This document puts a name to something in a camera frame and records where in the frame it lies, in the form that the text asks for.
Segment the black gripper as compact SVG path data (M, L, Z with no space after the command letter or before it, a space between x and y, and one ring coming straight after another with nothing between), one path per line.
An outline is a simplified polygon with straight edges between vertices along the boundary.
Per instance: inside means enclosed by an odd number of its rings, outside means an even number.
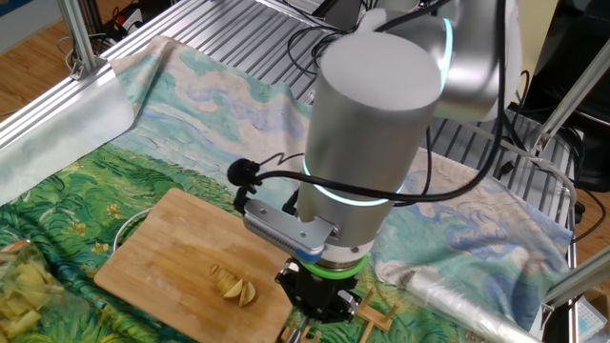
M304 266L297 272L283 269L276 277L291 304L311 319L327 322L351 322L360 306L360 296L353 292L357 279L327 279Z

